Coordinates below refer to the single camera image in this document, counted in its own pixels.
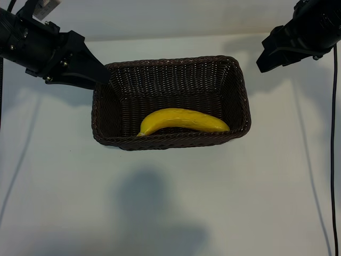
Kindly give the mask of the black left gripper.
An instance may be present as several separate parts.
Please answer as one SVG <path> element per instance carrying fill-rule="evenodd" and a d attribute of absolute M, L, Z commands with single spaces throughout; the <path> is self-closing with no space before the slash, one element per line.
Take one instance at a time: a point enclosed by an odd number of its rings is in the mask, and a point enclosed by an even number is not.
<path fill-rule="evenodd" d="M 46 84 L 71 85 L 93 90 L 96 84 L 107 85 L 111 72 L 89 51 L 85 37 L 73 30 L 63 33 L 60 27 L 25 20 L 25 72 L 41 77 Z"/>

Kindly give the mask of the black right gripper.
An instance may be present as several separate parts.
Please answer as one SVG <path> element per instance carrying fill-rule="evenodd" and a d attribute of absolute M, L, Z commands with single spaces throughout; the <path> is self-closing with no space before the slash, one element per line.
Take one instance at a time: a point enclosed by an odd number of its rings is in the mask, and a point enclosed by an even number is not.
<path fill-rule="evenodd" d="M 304 58 L 321 57 L 340 41 L 340 17 L 320 14 L 290 20 L 273 28 L 262 41 L 264 48 L 256 61 L 260 72 L 287 66 Z"/>

